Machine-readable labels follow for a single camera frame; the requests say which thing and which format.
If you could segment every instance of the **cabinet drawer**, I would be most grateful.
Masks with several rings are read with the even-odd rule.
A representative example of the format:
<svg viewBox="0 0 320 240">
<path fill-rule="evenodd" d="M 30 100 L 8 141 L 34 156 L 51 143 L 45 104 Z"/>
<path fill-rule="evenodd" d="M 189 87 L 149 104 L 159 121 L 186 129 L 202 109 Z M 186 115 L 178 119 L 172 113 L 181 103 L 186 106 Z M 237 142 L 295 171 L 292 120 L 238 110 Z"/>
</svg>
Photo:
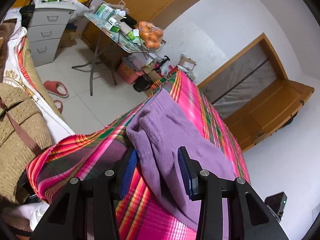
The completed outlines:
<svg viewBox="0 0 320 240">
<path fill-rule="evenodd" d="M 60 39 L 30 42 L 30 50 L 35 66 L 54 61 Z"/>
<path fill-rule="evenodd" d="M 66 25 L 70 19 L 72 10 L 61 9 L 36 9 L 33 13 L 29 26 L 39 25 Z"/>
<path fill-rule="evenodd" d="M 65 25 L 42 25 L 28 28 L 29 42 L 60 39 Z"/>
</svg>

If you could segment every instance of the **red slipper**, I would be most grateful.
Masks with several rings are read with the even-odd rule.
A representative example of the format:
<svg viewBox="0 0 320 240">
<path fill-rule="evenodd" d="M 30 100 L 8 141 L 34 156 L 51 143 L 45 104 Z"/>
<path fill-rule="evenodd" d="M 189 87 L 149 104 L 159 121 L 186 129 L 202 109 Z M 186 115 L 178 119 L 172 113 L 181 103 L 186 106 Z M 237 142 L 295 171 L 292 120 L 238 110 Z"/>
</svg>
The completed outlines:
<svg viewBox="0 0 320 240">
<path fill-rule="evenodd" d="M 56 107 L 58 108 L 59 112 L 62 114 L 62 110 L 63 110 L 63 104 L 61 101 L 59 100 L 54 100 L 53 101 L 54 104 L 56 105 Z"/>
<path fill-rule="evenodd" d="M 66 86 L 59 81 L 46 81 L 43 85 L 50 94 L 54 94 L 61 98 L 67 98 L 69 96 Z"/>
</svg>

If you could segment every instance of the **mesh bag of oranges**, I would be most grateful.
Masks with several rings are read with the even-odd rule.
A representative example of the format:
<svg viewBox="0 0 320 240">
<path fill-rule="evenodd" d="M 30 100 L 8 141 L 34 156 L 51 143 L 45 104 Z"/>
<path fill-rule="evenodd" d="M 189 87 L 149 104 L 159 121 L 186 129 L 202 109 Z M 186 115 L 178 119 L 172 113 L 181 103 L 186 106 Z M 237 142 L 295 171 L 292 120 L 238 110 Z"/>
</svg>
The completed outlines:
<svg viewBox="0 0 320 240">
<path fill-rule="evenodd" d="M 163 30 L 152 23 L 140 22 L 139 35 L 148 49 L 159 49 L 163 38 Z"/>
</svg>

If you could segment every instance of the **red container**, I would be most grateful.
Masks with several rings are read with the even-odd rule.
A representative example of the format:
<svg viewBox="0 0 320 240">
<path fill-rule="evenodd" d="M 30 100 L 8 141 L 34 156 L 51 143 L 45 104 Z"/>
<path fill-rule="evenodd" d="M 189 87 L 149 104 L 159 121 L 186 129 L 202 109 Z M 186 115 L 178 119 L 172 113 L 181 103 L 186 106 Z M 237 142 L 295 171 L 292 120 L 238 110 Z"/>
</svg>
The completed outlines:
<svg viewBox="0 0 320 240">
<path fill-rule="evenodd" d="M 122 61 L 121 65 L 118 67 L 117 72 L 130 85 L 132 85 L 138 77 L 144 74 L 143 71 L 134 71 L 129 68 L 124 61 Z"/>
</svg>

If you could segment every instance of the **striped blanket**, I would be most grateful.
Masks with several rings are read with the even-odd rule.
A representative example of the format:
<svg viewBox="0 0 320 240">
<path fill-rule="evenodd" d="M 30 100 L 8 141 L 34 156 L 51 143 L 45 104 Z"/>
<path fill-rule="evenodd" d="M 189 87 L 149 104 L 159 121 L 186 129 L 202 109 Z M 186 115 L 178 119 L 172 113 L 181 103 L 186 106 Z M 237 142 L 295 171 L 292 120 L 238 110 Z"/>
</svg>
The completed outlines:
<svg viewBox="0 0 320 240">
<path fill-rule="evenodd" d="M 235 174 L 250 181 L 236 140 L 215 109 L 187 76 L 177 71 L 156 82 L 153 93 L 160 87 L 169 92 L 201 135 L 228 157 L 233 163 Z M 148 100 L 149 98 L 105 129 L 91 135 L 69 136 L 34 159 L 26 170 L 37 195 L 51 203 L 72 177 L 91 179 L 104 172 L 104 156 L 115 149 L 127 148 L 130 145 L 125 128 Z M 129 194 L 116 207 L 116 216 L 121 240 L 194 240 L 196 237 L 195 231 L 162 208 L 148 189 L 139 167 L 135 169 Z"/>
</svg>

